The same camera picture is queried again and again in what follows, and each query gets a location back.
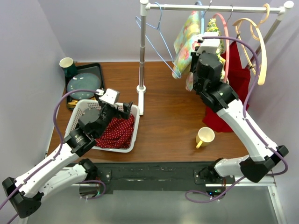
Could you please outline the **pastel floral skirt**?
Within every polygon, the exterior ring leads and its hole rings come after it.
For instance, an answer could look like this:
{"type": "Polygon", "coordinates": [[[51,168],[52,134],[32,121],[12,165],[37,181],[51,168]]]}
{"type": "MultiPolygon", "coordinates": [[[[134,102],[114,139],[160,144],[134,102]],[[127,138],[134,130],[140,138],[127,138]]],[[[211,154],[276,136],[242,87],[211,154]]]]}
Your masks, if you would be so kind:
{"type": "Polygon", "coordinates": [[[199,46],[197,36],[201,34],[200,12],[192,11],[179,32],[173,46],[176,52],[172,77],[182,78],[190,72],[191,52],[199,46]]]}

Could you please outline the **red polka dot skirt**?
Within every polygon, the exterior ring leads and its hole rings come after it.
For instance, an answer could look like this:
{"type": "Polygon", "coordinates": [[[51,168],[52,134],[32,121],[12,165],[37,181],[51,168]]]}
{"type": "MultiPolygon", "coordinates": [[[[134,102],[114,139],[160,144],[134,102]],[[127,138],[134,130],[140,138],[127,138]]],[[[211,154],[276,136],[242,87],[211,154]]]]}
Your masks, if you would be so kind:
{"type": "Polygon", "coordinates": [[[96,146],[108,149],[127,149],[131,143],[135,118],[113,118],[103,135],[96,139],[96,146]]]}

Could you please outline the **blue wire hanger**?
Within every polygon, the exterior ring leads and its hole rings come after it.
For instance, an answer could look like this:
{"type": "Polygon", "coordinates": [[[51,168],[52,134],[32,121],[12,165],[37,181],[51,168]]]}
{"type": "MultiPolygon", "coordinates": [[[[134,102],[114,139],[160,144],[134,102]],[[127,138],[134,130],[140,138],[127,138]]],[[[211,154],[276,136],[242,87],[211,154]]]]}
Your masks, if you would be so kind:
{"type": "Polygon", "coordinates": [[[161,32],[161,20],[162,20],[162,16],[163,16],[163,9],[161,7],[161,5],[158,2],[155,2],[154,5],[158,6],[158,10],[160,11],[160,15],[159,15],[159,19],[157,22],[156,26],[153,26],[149,23],[146,22],[146,18],[147,18],[147,5],[149,5],[149,1],[148,0],[141,0],[140,1],[140,7],[141,7],[141,12],[140,12],[140,16],[135,17],[135,21],[137,26],[139,27],[139,29],[141,30],[141,37],[140,37],[140,65],[143,65],[145,63],[145,40],[148,41],[148,43],[150,44],[150,46],[152,47],[152,49],[155,51],[155,53],[158,55],[158,57],[162,60],[162,62],[171,70],[171,72],[174,74],[174,78],[179,79],[182,77],[182,73],[180,71],[178,71],[178,66],[176,65],[176,63],[174,62],[172,53],[169,49],[169,46],[164,38],[163,33],[161,32]],[[157,49],[155,48],[155,46],[153,45],[153,43],[150,41],[150,39],[148,38],[148,36],[146,35],[146,27],[150,27],[154,30],[156,30],[159,35],[161,40],[163,41],[166,50],[170,56],[171,59],[171,63],[173,64],[174,68],[172,68],[167,61],[161,56],[161,54],[157,51],[157,49]]]}

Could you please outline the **light blue plastic hanger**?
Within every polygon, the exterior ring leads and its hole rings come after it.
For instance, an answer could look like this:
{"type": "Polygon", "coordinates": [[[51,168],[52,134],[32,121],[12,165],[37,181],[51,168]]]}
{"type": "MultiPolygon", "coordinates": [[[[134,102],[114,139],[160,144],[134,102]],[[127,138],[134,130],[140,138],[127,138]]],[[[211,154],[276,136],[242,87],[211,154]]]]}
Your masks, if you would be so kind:
{"type": "MultiPolygon", "coordinates": [[[[195,5],[202,6],[200,0],[196,1],[195,5]]],[[[205,32],[205,11],[200,12],[200,33],[204,34],[205,32]]]]}

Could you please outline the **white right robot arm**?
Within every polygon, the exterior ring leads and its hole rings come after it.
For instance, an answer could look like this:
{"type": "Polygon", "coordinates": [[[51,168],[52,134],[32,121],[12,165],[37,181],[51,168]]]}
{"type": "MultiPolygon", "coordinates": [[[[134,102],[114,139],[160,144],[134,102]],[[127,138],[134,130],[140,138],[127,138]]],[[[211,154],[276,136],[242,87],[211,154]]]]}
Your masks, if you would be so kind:
{"type": "Polygon", "coordinates": [[[202,179],[219,183],[229,175],[243,175],[252,182],[259,182],[289,153],[284,145],[270,140],[247,113],[239,96],[227,83],[220,80],[223,65],[213,53],[191,53],[190,71],[193,88],[203,103],[233,130],[248,151],[248,155],[219,158],[203,168],[202,179]]]}

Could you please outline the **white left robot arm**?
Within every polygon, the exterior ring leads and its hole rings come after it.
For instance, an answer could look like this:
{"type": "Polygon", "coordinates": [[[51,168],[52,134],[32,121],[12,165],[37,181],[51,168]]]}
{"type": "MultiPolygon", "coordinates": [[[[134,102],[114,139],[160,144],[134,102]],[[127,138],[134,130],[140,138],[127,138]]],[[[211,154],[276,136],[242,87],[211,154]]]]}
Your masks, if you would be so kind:
{"type": "Polygon", "coordinates": [[[134,116],[133,130],[138,129],[139,108],[132,103],[113,105],[95,100],[81,100],[73,110],[63,142],[44,160],[17,178],[8,177],[3,189],[20,218],[36,212],[42,202],[58,190],[96,180],[97,169],[89,159],[83,159],[68,172],[67,165],[95,148],[96,140],[104,133],[113,118],[134,116]]]}

